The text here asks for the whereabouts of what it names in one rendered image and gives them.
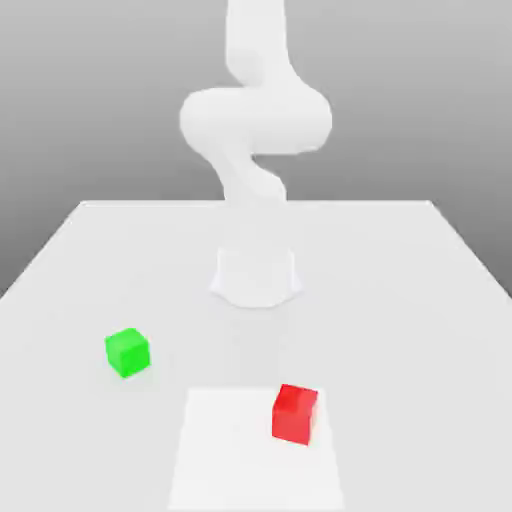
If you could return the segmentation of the small green cube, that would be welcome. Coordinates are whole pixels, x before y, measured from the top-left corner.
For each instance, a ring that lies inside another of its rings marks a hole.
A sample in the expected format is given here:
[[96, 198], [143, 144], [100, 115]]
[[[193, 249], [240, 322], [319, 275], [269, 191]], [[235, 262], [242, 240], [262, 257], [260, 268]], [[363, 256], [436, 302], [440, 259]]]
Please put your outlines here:
[[151, 364], [148, 340], [135, 328], [126, 328], [105, 338], [107, 360], [122, 377], [127, 378]]

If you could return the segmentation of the small red cube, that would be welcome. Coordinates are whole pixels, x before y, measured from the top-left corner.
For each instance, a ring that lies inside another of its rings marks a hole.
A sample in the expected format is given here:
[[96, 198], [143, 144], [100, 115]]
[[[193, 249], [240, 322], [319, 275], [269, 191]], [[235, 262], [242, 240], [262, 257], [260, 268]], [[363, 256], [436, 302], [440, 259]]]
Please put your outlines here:
[[282, 384], [272, 406], [272, 436], [308, 446], [316, 415], [319, 392]]

